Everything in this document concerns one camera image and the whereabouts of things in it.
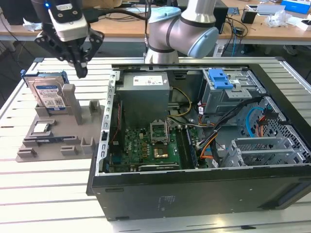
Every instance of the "green circuit board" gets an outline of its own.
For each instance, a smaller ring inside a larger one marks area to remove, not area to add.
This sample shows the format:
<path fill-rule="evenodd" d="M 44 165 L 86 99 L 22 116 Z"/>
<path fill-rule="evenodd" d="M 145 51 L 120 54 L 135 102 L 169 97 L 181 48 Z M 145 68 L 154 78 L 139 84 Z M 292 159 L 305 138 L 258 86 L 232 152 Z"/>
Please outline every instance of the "green circuit board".
<path fill-rule="evenodd" d="M 163 129 L 153 129 L 156 137 L 162 137 Z M 155 144 L 151 142 L 150 129 L 126 129 L 124 151 L 113 155 L 111 159 L 111 172 L 136 171 L 140 165 L 149 164 L 175 164 L 180 165 L 178 144 L 176 141 L 176 128 L 170 128 L 168 132 L 168 144 Z M 198 133 L 195 128 L 189 129 L 192 142 L 198 141 Z"/>

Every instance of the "hard drive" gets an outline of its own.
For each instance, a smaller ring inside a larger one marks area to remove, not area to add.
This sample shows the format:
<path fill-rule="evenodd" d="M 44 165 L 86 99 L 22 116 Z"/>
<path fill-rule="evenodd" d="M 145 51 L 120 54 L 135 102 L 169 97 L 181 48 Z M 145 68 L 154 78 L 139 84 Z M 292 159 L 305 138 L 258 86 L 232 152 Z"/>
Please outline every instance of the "hard drive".
<path fill-rule="evenodd" d="M 66 72 L 25 76 L 24 80 L 31 89 L 38 107 L 46 107 L 50 114 L 67 113 L 68 103 L 62 92 L 63 85 L 69 83 Z"/>

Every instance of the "hard drive label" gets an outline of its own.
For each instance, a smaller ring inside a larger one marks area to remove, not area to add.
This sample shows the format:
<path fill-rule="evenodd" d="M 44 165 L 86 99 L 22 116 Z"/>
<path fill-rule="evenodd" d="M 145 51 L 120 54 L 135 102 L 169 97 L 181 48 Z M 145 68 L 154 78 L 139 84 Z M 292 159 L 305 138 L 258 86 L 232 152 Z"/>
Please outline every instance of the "hard drive label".
<path fill-rule="evenodd" d="M 45 107 L 52 111 L 65 109 L 65 104 L 56 85 L 38 85 L 36 86 L 37 93 L 43 101 Z"/>

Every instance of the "power supply label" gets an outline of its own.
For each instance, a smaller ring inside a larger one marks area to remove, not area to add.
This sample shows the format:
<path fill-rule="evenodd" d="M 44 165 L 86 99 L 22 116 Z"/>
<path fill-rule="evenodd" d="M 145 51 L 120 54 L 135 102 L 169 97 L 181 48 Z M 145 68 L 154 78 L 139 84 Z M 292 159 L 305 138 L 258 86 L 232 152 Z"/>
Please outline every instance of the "power supply label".
<path fill-rule="evenodd" d="M 37 93 L 44 103 L 45 107 L 52 111 L 64 110 L 66 108 L 63 98 L 58 95 L 58 86 L 56 85 L 43 85 L 36 86 Z"/>
<path fill-rule="evenodd" d="M 133 86 L 152 86 L 163 85 L 162 76 L 135 76 L 133 78 Z"/>

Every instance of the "blue cable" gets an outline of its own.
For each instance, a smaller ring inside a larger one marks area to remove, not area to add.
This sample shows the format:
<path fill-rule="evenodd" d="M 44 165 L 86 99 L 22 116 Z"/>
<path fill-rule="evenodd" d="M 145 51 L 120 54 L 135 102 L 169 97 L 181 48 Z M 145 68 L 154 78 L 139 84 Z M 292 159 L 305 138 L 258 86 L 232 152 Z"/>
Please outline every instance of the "blue cable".
<path fill-rule="evenodd" d="M 237 35 L 235 34 L 235 28 L 233 28 L 233 31 L 234 31 L 234 40 L 233 40 L 233 50 L 232 50 L 231 57 L 233 57 L 233 55 L 234 55 L 234 50 L 235 50 L 235 39 L 237 38 Z"/>
<path fill-rule="evenodd" d="M 245 124 L 246 124 L 246 128 L 247 128 L 247 131 L 248 131 L 250 137 L 255 137 L 255 136 L 254 136 L 254 134 L 253 134 L 252 131 L 251 131 L 251 127 L 249 126 L 249 117 L 251 116 L 252 112 L 253 112 L 254 110 L 256 110 L 256 109 L 259 109 L 259 110 L 263 111 L 263 108 L 254 107 L 254 108 L 252 108 L 252 109 L 248 112 L 248 114 L 247 114 L 247 116 L 246 116 L 246 119 L 245 119 L 245 121 L 246 121 L 246 123 L 245 123 Z"/>

